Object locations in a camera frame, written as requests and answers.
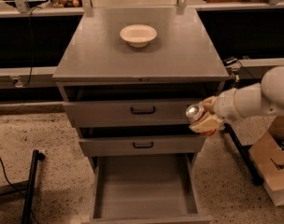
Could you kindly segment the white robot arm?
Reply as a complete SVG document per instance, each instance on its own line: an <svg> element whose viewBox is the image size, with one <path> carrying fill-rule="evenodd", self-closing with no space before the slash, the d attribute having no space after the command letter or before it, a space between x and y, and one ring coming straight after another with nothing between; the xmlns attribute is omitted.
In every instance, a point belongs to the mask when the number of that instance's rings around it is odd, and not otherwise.
<svg viewBox="0 0 284 224"><path fill-rule="evenodd" d="M262 81L210 96L190 105L186 117L195 133L211 135L224 123L233 123L250 117L284 115L284 66L265 73Z"/></svg>

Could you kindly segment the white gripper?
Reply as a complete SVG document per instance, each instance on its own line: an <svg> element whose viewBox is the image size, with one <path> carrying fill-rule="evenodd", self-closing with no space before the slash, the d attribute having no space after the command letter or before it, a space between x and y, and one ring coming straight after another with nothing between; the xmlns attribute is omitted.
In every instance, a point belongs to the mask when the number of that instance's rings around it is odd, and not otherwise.
<svg viewBox="0 0 284 224"><path fill-rule="evenodd" d="M217 130L223 122L237 121L239 114L234 104L234 96L237 89L223 91L217 97L210 96L201 102L206 113L200 119L192 123L189 128L195 133L209 133Z"/></svg>

